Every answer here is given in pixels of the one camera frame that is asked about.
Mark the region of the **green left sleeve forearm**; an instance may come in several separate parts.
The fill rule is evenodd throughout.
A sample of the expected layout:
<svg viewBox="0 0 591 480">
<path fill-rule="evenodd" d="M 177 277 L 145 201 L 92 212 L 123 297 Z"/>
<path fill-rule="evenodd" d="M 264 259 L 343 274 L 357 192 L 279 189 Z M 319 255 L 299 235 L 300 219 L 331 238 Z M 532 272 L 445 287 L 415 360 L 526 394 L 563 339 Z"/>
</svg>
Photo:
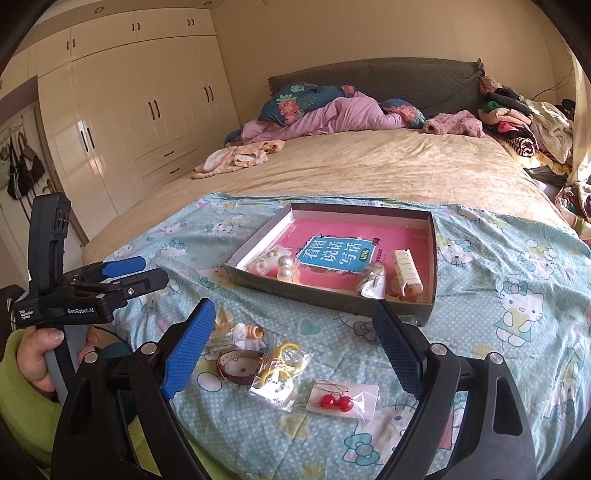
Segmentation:
<svg viewBox="0 0 591 480">
<path fill-rule="evenodd" d="M 10 334 L 1 360 L 1 416 L 39 469 L 48 469 L 61 406 L 35 390 L 20 373 L 16 354 L 25 330 Z"/>
</svg>

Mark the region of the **left hand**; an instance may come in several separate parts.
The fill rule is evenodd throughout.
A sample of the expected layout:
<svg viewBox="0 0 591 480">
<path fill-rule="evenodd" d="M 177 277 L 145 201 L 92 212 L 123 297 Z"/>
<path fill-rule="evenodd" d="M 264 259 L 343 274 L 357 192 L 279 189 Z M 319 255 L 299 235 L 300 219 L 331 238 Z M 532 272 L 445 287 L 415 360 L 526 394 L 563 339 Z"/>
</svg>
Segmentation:
<svg viewBox="0 0 591 480">
<path fill-rule="evenodd" d="M 48 372 L 44 355 L 60 346 L 64 333 L 55 328 L 28 327 L 16 354 L 17 366 L 24 379 L 38 392 L 51 396 L 54 383 Z"/>
</svg>

